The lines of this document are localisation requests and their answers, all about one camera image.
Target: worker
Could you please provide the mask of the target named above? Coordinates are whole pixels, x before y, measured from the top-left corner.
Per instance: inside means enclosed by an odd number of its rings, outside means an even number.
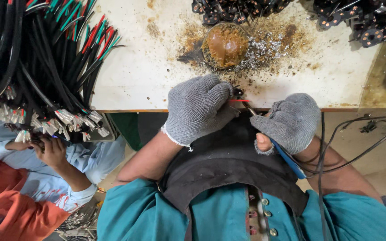
[[[90,201],[124,157],[123,137],[86,149],[42,136],[17,143],[0,122],[0,241],[40,241]]]
[[[323,240],[318,177],[304,193],[269,139],[316,166],[317,104],[296,93],[249,118],[232,92],[215,75],[169,91],[163,127],[106,194],[98,240]],[[345,162],[330,148],[324,170]],[[353,166],[324,174],[322,190],[325,240],[386,240],[386,207]]]

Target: teal shirt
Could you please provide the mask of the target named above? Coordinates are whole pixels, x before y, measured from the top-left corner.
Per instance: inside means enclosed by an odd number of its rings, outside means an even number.
[[[195,222],[194,240],[250,240],[245,216],[249,210],[246,185],[236,183],[207,190],[190,203]],[[300,217],[307,240],[323,240],[318,195],[309,200]],[[278,232],[271,240],[298,240],[284,203],[269,200],[263,210],[272,213],[268,229]],[[324,196],[328,240],[386,240],[386,207],[373,198],[349,193]],[[100,241],[180,241],[189,220],[160,193],[157,185],[137,179],[108,190],[98,219]]]

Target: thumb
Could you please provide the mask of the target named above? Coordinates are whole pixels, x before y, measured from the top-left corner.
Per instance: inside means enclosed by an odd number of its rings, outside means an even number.
[[[42,151],[41,151],[40,146],[37,145],[37,144],[34,144],[34,143],[30,143],[30,145],[34,148],[36,157],[37,157],[38,159],[41,159]]]
[[[266,136],[265,134],[257,133],[256,138],[257,138],[257,148],[260,151],[266,152],[272,148],[271,139],[268,136]]]

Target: glove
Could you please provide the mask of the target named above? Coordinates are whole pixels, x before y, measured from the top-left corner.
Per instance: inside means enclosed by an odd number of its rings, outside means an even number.
[[[275,102],[269,113],[269,117],[251,117],[251,124],[290,154],[297,154],[308,147],[321,115],[317,103],[305,93],[292,94]]]
[[[169,116],[163,133],[178,145],[190,147],[194,140],[223,128],[239,114],[227,103],[232,94],[233,87],[213,74],[176,85],[169,91]]]

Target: cable bundle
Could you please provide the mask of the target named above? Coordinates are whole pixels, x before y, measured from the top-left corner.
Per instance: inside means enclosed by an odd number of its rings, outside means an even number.
[[[104,15],[88,24],[95,3],[0,0],[0,121],[20,124],[15,141],[41,127],[73,142],[109,134],[89,102],[105,57],[123,45]]]

